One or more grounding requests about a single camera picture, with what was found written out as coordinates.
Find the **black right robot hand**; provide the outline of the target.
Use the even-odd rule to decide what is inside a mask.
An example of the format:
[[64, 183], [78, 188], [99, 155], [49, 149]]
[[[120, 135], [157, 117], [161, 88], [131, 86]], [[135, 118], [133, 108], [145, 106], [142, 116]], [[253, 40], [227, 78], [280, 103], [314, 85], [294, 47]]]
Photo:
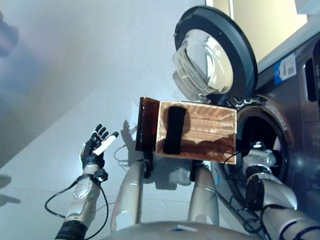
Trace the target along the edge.
[[282, 164], [282, 146], [281, 146], [281, 142], [279, 137], [277, 136], [275, 138], [273, 147], [272, 147], [272, 152], [276, 158], [276, 163], [275, 163], [275, 167], [279, 167]]

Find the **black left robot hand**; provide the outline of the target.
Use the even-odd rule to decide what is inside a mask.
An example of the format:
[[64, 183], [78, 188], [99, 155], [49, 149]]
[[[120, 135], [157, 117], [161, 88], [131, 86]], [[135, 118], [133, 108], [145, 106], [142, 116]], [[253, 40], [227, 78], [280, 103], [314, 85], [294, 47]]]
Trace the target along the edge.
[[97, 165], [102, 169], [105, 165], [104, 152], [119, 136], [117, 131], [109, 135], [107, 128], [98, 124], [89, 139], [83, 144], [79, 159], [84, 169], [88, 165]]

